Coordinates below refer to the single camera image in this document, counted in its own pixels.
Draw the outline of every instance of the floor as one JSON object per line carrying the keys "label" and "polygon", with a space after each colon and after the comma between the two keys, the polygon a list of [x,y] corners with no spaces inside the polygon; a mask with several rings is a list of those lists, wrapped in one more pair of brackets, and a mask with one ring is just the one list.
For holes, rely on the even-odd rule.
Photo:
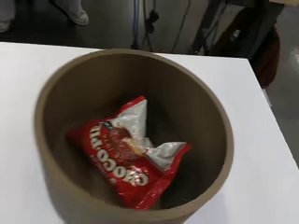
{"label": "floor", "polygon": [[[207,1],[192,0],[175,53],[187,53],[196,29],[206,10]],[[14,29],[0,34],[0,41],[63,45],[85,48],[130,48],[133,41],[133,0],[82,0],[89,13],[90,25],[73,25],[47,0],[17,1],[17,17]],[[160,19],[150,35],[154,51],[171,52],[184,14],[187,1],[157,1],[156,11]],[[148,11],[152,1],[147,0]],[[229,24],[239,7],[230,7],[224,13],[220,30]],[[278,120],[297,164],[299,164],[299,65],[292,64],[291,52],[299,48],[299,8],[285,7],[278,18],[281,39],[281,55],[278,74],[267,89],[273,112]],[[144,36],[143,21],[139,21],[139,40]]]}
{"label": "floor", "polygon": [[299,48],[299,7],[285,7],[278,17],[281,41],[278,73],[267,93],[294,159],[299,165],[299,63],[292,63],[292,52]]}

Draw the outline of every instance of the snack bag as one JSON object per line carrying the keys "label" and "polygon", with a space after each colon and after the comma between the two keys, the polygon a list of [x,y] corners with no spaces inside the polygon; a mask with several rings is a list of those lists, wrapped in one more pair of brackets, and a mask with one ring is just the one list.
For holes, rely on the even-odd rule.
{"label": "snack bag", "polygon": [[139,96],[119,114],[96,119],[70,131],[128,208],[149,209],[174,179],[190,145],[181,142],[153,147],[146,134],[147,100]]}

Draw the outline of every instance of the gray floor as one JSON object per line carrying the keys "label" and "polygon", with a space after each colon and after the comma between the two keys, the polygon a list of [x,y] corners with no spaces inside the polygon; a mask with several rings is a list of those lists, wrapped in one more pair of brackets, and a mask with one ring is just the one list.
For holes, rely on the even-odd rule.
{"label": "gray floor", "polygon": [[299,7],[285,7],[278,18],[281,41],[280,62],[275,81],[267,89],[277,118],[294,159],[299,165],[299,74],[292,66],[291,52],[299,48]]}

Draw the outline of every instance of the red wrapper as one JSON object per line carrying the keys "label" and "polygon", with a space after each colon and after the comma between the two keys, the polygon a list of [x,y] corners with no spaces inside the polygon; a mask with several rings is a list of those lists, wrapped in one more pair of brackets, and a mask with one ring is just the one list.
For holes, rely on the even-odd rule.
{"label": "red wrapper", "polygon": [[108,119],[96,119],[70,131],[128,208],[149,209],[174,179],[186,143],[153,147],[145,138],[147,100],[139,96]]}

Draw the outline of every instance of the container rim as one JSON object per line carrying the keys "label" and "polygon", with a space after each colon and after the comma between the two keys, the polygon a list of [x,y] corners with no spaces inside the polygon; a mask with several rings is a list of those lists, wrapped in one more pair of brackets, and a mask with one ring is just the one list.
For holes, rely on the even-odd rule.
{"label": "container rim", "polygon": [[[206,91],[209,97],[212,99],[215,106],[219,109],[221,118],[224,123],[224,129],[226,131],[226,155],[224,159],[224,164],[222,166],[221,172],[219,173],[217,179],[203,194],[199,195],[196,199],[174,208],[161,209],[161,210],[147,210],[147,211],[143,211],[143,210],[136,211],[133,209],[120,208],[118,206],[106,204],[97,199],[91,198],[91,196],[85,190],[75,185],[72,182],[72,180],[67,175],[64,174],[64,171],[60,168],[57,161],[53,158],[50,152],[50,147],[47,144],[46,135],[44,132],[44,122],[43,122],[45,103],[51,89],[56,84],[56,82],[60,79],[60,77],[66,71],[71,69],[73,66],[82,63],[84,61],[90,60],[91,58],[94,57],[107,56],[111,54],[138,55],[143,57],[150,57],[151,59],[158,60],[162,63],[167,63],[175,67],[176,69],[180,70],[181,72],[189,76],[198,85],[200,85]],[[69,63],[63,65],[50,77],[50,79],[46,82],[43,89],[41,90],[36,103],[34,123],[35,123],[34,124],[35,138],[36,138],[37,147],[39,149],[39,154],[42,158],[43,163],[45,163],[47,169],[50,169],[50,173],[55,173],[55,176],[53,177],[51,182],[53,182],[54,184],[55,182],[56,183],[59,182],[61,185],[65,186],[68,189],[69,193],[72,194],[72,196],[77,197],[80,201],[82,201],[85,204],[89,204],[94,209],[101,209],[104,212],[107,211],[109,213],[115,213],[119,218],[123,218],[123,219],[129,218],[134,221],[138,221],[138,220],[156,221],[156,220],[175,219],[175,218],[185,217],[187,215],[190,215],[196,212],[200,207],[202,207],[205,203],[207,203],[214,195],[216,195],[216,193],[221,189],[222,185],[227,179],[233,164],[233,157],[234,157],[233,131],[228,116],[220,100],[199,77],[197,77],[188,69],[162,56],[145,52],[145,51],[133,50],[133,49],[99,50],[96,52],[79,56],[76,59],[70,61]]]}

